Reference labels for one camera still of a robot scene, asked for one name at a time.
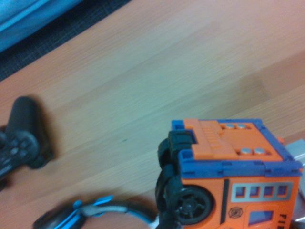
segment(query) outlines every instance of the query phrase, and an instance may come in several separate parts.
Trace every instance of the controller button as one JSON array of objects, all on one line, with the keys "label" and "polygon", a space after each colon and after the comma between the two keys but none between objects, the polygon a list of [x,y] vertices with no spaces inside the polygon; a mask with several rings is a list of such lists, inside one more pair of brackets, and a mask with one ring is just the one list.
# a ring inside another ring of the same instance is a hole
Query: controller button
[{"label": "controller button", "polygon": [[24,149],[22,149],[19,153],[19,155],[22,157],[22,158],[25,158],[27,156],[28,152]]},{"label": "controller button", "polygon": [[18,139],[13,139],[11,142],[10,142],[10,145],[12,146],[12,147],[17,147],[18,146]]},{"label": "controller button", "polygon": [[10,159],[6,159],[5,162],[3,162],[4,164],[8,164],[10,162]]},{"label": "controller button", "polygon": [[19,151],[19,148],[15,147],[15,148],[11,149],[10,155],[15,156],[18,153],[18,151]]},{"label": "controller button", "polygon": [[22,149],[25,149],[25,148],[28,147],[30,144],[31,144],[31,143],[30,143],[30,141],[29,141],[28,139],[24,139],[24,140],[20,143],[19,147],[22,148]]}]

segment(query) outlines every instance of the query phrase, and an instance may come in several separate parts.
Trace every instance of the toy cab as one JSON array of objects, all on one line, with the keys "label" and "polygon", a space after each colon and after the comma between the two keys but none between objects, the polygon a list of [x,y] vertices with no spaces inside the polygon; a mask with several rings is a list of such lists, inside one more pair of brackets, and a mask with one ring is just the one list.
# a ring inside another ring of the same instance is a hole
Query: toy cab
[{"label": "toy cab", "polygon": [[262,120],[172,121],[158,159],[158,209],[184,228],[290,227],[302,163]]}]

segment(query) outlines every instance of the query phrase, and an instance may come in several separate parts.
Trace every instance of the orange panel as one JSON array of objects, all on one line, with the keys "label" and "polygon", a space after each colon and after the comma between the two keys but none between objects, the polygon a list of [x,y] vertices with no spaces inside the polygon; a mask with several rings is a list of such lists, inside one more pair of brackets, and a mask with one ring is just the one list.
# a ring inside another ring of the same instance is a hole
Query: orange panel
[{"label": "orange panel", "polygon": [[[227,213],[226,213],[226,222],[233,223],[236,225],[241,226],[243,229],[277,229],[277,226],[283,227],[282,229],[289,229],[290,221],[293,214],[293,209],[295,205],[295,200],[298,192],[298,184],[300,181],[300,177],[232,177],[229,178],[230,185],[229,185],[229,193],[228,193],[228,201],[227,201]],[[234,183],[272,183],[272,182],[293,182],[293,188],[291,192],[291,196],[289,200],[283,201],[268,201],[268,202],[242,202],[242,203],[232,203],[232,185]],[[250,206],[257,206],[260,209],[269,210],[271,207],[274,207],[274,221],[276,225],[269,227],[266,225],[268,223],[262,223],[260,225],[252,225],[248,226],[249,222],[249,211]],[[241,208],[243,214],[240,218],[234,219],[229,216],[229,211],[232,208]]]},{"label": "orange panel", "polygon": [[[227,128],[226,124],[219,124],[216,120],[184,119],[183,122],[185,128],[192,129],[196,137],[197,143],[192,145],[195,160],[282,161],[252,123],[231,123],[233,128]],[[249,149],[250,153],[242,153],[243,148]],[[263,149],[265,153],[256,153],[255,149]]]},{"label": "orange panel", "polygon": [[194,131],[197,144],[192,145],[195,160],[237,160],[238,155],[233,147],[223,141],[219,132],[223,133],[217,121],[199,121],[185,119],[186,129]]},{"label": "orange panel", "polygon": [[[182,179],[184,185],[197,185],[209,190],[215,200],[210,216],[202,222],[185,226],[185,229],[289,229],[300,177],[232,177],[229,179],[229,191],[225,223],[220,225],[224,180],[221,179]],[[241,183],[276,183],[292,182],[289,200],[261,202],[232,202],[232,186]],[[271,221],[249,225],[252,211],[273,211]]]}]

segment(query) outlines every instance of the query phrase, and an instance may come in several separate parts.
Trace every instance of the wooden surface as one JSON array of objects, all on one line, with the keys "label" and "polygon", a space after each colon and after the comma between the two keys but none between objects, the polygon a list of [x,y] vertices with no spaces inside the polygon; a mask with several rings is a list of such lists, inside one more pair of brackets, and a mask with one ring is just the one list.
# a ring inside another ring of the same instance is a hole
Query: wooden surface
[{"label": "wooden surface", "polygon": [[[305,137],[305,1],[133,0],[0,83],[0,125],[39,98],[56,159],[0,193],[0,228],[29,229],[67,199],[135,197],[154,208],[156,150],[171,120],[262,118]],[[105,215],[84,229],[147,228]]]}]

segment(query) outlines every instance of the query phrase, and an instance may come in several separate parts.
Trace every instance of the dark carpet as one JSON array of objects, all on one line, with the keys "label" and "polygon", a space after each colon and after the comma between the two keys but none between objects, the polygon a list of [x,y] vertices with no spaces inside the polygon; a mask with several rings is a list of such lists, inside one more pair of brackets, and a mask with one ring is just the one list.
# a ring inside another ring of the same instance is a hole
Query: dark carpet
[{"label": "dark carpet", "polygon": [[0,53],[0,81],[49,53],[130,0],[84,0],[30,37]]}]

